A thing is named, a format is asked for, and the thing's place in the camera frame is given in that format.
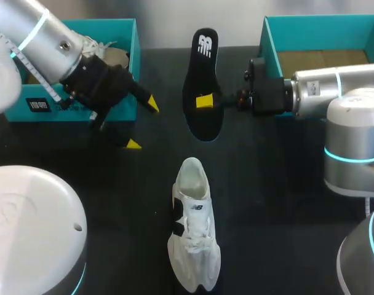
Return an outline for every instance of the shoe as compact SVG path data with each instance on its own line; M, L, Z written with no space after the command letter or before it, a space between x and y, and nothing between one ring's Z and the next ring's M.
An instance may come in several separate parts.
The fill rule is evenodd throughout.
M104 60L110 66L122 65L123 68L128 67L130 60L127 56L127 52L119 48L110 47L110 45L116 42L108 42L104 44L102 42L98 43L89 36L83 36L80 34L78 34L78 36L83 41L82 54L85 57L91 57L96 54L96 56Z
M221 252L209 183L198 159L183 162L173 185L172 203L175 223L168 254L173 271L190 293L199 285L211 291L220 274Z

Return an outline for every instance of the silver robot arm segment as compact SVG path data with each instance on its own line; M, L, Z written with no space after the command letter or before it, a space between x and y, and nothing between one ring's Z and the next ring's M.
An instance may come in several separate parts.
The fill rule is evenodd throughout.
M65 79L81 58L79 36L37 0L0 0L0 32L50 84Z
M374 88L374 64L296 72L292 79L292 113L300 119L326 118L332 100L354 89Z

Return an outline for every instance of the cyan led ring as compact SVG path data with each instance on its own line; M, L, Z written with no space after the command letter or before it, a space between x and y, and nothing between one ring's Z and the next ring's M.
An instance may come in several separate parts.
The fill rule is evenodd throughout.
M337 161L340 161L340 162L357 163L357 164L373 163L374 162L374 158L370 158L370 159L350 159L350 158L339 157L338 155L334 155L330 151L328 151L327 147L324 147L324 151L329 157L331 157L331 158L333 158Z

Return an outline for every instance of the new balance logo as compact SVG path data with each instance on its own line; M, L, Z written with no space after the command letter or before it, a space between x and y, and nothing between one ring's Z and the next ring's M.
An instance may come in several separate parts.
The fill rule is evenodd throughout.
M195 209L195 210L201 210L202 209L202 205L194 205L191 207L191 209Z
M206 55L210 58L211 56L211 49L212 49L212 38L205 37L204 35L199 36L199 43L198 43L198 52L203 55Z

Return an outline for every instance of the robotic arm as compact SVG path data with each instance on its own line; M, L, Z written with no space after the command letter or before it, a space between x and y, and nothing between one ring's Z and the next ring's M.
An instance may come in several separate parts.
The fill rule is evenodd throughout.
M258 81L256 66L251 61L245 73L250 89L238 93L238 108L256 116L286 111L299 119L326 118L327 187L374 197L374 64L298 71L291 81ZM336 272L345 295L374 295L374 212L367 213L338 251Z
M250 61L250 90L239 93L238 107L255 116L326 118L326 185L341 195L374 197L374 64L298 71L290 81L260 79L259 66Z
M16 102L22 83L10 50L62 108L77 100L95 112L93 128L128 93L151 112L158 111L152 94L128 70L108 66L96 55L87 58L82 48L79 36L37 0L0 0L0 113ZM58 82L70 95L66 100L50 86Z

